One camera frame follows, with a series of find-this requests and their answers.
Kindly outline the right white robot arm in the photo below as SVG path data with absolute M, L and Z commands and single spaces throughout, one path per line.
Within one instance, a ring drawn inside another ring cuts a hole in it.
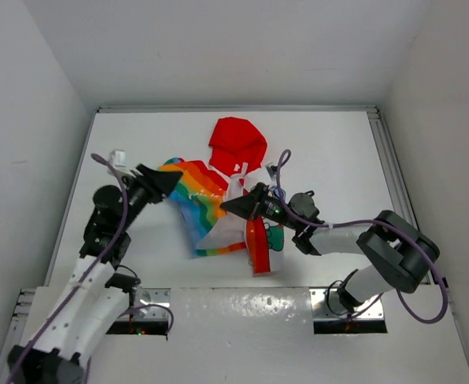
M 391 290 L 414 293 L 440 256 L 432 240 L 391 210 L 368 222 L 330 226 L 320 220 L 313 196 L 307 191 L 281 202 L 282 194 L 258 183 L 221 207 L 247 221 L 266 218 L 293 230 L 292 241 L 303 254 L 364 255 L 369 266 L 350 272 L 334 293 L 326 294 L 332 314 L 353 315 L 366 300 Z

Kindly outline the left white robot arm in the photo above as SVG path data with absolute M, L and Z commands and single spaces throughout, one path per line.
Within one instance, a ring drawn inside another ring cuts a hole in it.
M 94 192 L 74 270 L 44 323 L 25 346 L 10 350 L 8 383 L 86 382 L 91 355 L 103 336 L 118 318 L 137 310 L 140 280 L 118 272 L 130 245 L 127 231 L 147 205 L 171 194 L 182 172 L 140 164 L 123 174 L 100 156 L 93 158 L 118 183 Z

